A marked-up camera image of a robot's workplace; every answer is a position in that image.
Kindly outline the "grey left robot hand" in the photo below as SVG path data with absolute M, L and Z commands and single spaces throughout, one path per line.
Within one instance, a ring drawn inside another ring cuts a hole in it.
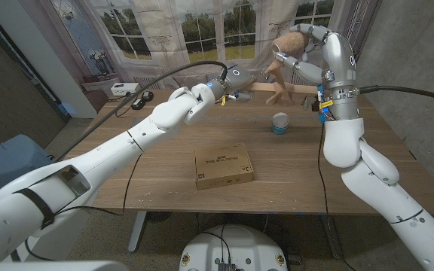
M 253 92 L 245 90 L 245 88 L 254 83 L 255 80 L 256 77 L 246 69 L 233 65 L 228 68 L 224 80 L 216 78 L 206 85 L 212 90 L 216 101 L 248 102 L 252 99 Z

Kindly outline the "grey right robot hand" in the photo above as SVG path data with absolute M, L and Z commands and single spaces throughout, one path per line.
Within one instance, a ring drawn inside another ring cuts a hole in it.
M 337 32 L 324 27 L 306 23 L 292 26 L 291 33 L 301 33 L 310 37 L 304 46 L 301 60 L 293 57 L 290 49 L 278 45 L 274 50 L 274 57 L 289 68 L 293 68 L 298 75 L 307 82 L 325 84 L 330 90 L 350 90 L 356 83 L 356 61 L 350 43 Z M 307 52 L 315 46 L 322 48 L 323 60 L 327 69 L 307 62 Z

